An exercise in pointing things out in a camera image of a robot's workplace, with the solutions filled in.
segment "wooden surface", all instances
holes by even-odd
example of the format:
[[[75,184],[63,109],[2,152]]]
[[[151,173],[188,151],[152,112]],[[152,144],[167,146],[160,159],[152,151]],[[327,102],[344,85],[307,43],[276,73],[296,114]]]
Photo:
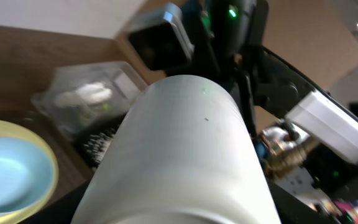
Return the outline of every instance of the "wooden surface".
[[[32,108],[53,68],[126,60],[113,40],[0,27],[0,112]]]

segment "plastic container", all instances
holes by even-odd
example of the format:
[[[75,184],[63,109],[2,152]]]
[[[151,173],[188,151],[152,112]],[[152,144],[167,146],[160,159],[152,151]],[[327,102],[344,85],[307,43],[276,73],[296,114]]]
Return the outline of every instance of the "plastic container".
[[[179,75],[132,106],[72,219],[88,223],[280,223],[230,94]]]
[[[128,112],[146,86],[126,62],[60,67],[49,89],[32,102],[71,138],[97,121]]]

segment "light blue bowl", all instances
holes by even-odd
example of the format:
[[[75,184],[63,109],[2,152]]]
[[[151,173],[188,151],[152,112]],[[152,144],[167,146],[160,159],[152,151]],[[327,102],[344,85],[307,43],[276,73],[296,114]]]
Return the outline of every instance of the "light blue bowl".
[[[52,163],[41,148],[17,138],[0,138],[0,214],[29,207],[52,185]]]

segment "green led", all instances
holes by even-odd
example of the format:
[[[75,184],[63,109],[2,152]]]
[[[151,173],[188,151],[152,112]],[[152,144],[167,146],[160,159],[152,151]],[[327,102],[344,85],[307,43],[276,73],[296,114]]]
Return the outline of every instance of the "green led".
[[[203,22],[203,24],[207,30],[211,30],[211,21],[208,17],[202,17],[201,21]]]
[[[352,218],[351,218],[349,215],[346,215],[346,217],[347,217],[347,219],[348,219],[351,223],[353,223],[353,220],[352,220]]]
[[[229,9],[231,17],[235,18],[237,16],[236,12],[233,9]]]

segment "black machine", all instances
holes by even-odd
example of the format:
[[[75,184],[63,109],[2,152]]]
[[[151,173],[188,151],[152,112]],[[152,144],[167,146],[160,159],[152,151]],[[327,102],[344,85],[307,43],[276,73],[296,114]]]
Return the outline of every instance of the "black machine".
[[[257,135],[254,106],[284,118],[314,90],[358,122],[329,93],[262,45],[269,14],[266,0],[207,0],[203,6],[189,0],[181,11],[182,18],[170,17],[172,22],[151,22],[148,28],[143,24],[141,29],[131,30],[129,41],[151,70],[164,70],[168,76],[198,75],[232,95],[237,92],[237,99],[233,97],[251,137]],[[323,144],[304,166],[315,178],[314,186],[330,197],[358,197],[358,166],[348,164]],[[332,172],[341,176],[333,178]]]

